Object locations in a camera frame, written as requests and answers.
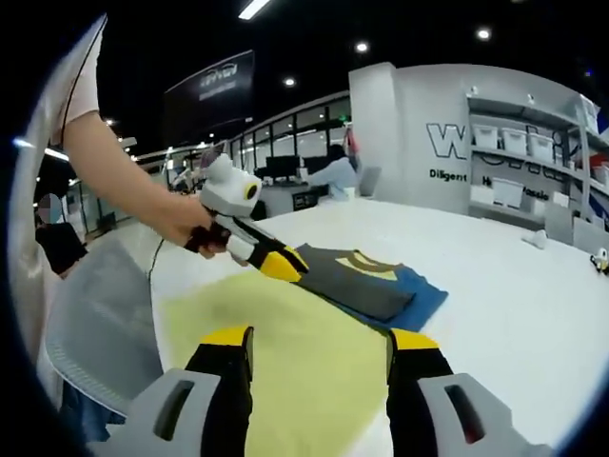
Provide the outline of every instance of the blue t-shirt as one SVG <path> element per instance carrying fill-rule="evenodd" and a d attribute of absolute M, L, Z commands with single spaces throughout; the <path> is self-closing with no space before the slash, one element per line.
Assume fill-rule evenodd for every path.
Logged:
<path fill-rule="evenodd" d="M 402 330 L 408 331 L 421 331 L 429 318 L 431 318 L 440 305 L 444 303 L 444 300 L 448 297 L 448 292 L 435 288 L 429 284 L 423 276 L 419 275 L 411 268 L 399 266 L 394 269 L 394 272 L 398 281 L 388 281 L 386 279 L 362 275 L 362 281 L 370 281 L 378 286 L 396 288 L 402 292 L 414 294 L 414 297 L 408 306 L 400 314 L 388 321 L 379 321 L 338 303 L 335 303 L 335 305 L 373 328 L 383 330 L 401 328 Z"/>

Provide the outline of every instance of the white tabletop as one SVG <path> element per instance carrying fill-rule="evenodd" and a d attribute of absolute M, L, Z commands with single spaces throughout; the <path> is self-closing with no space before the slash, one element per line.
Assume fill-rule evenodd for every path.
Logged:
<path fill-rule="evenodd" d="M 447 290 L 423 332 L 455 372 L 474 376 L 510 406 L 516 429 L 531 443 L 557 447 L 595 401 L 609 366 L 609 280 L 584 252 L 552 241 L 538 250 L 521 241 L 521 228 L 367 200 L 261 226 L 294 247 L 358 248 L 382 262 L 404 263 Z M 226 255 L 205 261 L 181 248 L 162 250 L 153 306 L 241 271 Z M 169 342 L 157 317 L 155 326 L 168 367 Z M 360 448 L 390 437 L 385 420 L 375 423 Z"/>

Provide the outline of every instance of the yellow cloth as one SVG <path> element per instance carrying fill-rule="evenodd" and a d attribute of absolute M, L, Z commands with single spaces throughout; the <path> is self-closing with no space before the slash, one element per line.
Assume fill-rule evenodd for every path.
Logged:
<path fill-rule="evenodd" d="M 160 313 L 175 368 L 202 336 L 254 327 L 248 457 L 338 457 L 383 407 L 385 337 L 301 288 L 252 271 L 167 301 Z"/>

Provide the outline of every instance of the white storage bin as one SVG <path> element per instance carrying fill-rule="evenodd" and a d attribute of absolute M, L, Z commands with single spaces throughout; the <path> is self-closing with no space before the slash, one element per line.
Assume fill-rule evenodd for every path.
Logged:
<path fill-rule="evenodd" d="M 599 107 L 597 107 L 592 100 L 578 94 L 569 102 L 564 112 L 579 122 L 578 109 L 582 109 L 583 111 L 583 122 L 585 126 L 594 133 L 599 133 Z"/>
<path fill-rule="evenodd" d="M 493 201 L 505 207 L 519 209 L 524 185 L 507 179 L 493 178 Z"/>
<path fill-rule="evenodd" d="M 602 164 L 602 167 L 594 168 L 595 176 L 597 177 L 597 181 L 599 181 L 604 186 L 609 186 L 609 164 Z"/>
<path fill-rule="evenodd" d="M 598 227 L 599 229 L 605 230 L 605 220 L 596 214 L 592 215 L 592 225 Z"/>
<path fill-rule="evenodd" d="M 536 216 L 544 216 L 545 215 L 545 202 L 542 200 L 538 200 L 537 198 L 533 199 L 532 205 L 533 214 Z"/>
<path fill-rule="evenodd" d="M 543 162 L 554 163 L 554 140 L 548 136 L 529 133 L 531 155 Z"/>
<path fill-rule="evenodd" d="M 503 148 L 515 154 L 526 155 L 526 131 L 516 129 L 501 129 Z"/>
<path fill-rule="evenodd" d="M 569 208 L 569 196 L 564 193 L 554 192 L 552 196 L 552 201 L 557 205 L 560 205 L 565 208 Z"/>
<path fill-rule="evenodd" d="M 599 133 L 599 107 L 583 95 L 581 96 L 581 102 L 583 104 L 583 117 L 586 127 L 594 133 Z"/>
<path fill-rule="evenodd" d="M 481 148 L 497 148 L 497 140 L 499 139 L 498 130 L 496 127 L 474 125 L 474 138 L 476 146 Z"/>
<path fill-rule="evenodd" d="M 473 202 L 485 203 L 493 205 L 495 191 L 488 186 L 472 186 L 470 190 L 470 199 Z"/>

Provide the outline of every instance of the small robot figure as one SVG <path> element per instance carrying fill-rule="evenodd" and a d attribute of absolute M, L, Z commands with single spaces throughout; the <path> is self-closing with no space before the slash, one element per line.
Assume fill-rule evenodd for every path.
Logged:
<path fill-rule="evenodd" d="M 597 255 L 590 256 L 590 261 L 599 273 L 609 276 L 609 254 L 607 254 L 607 249 L 600 248 Z"/>

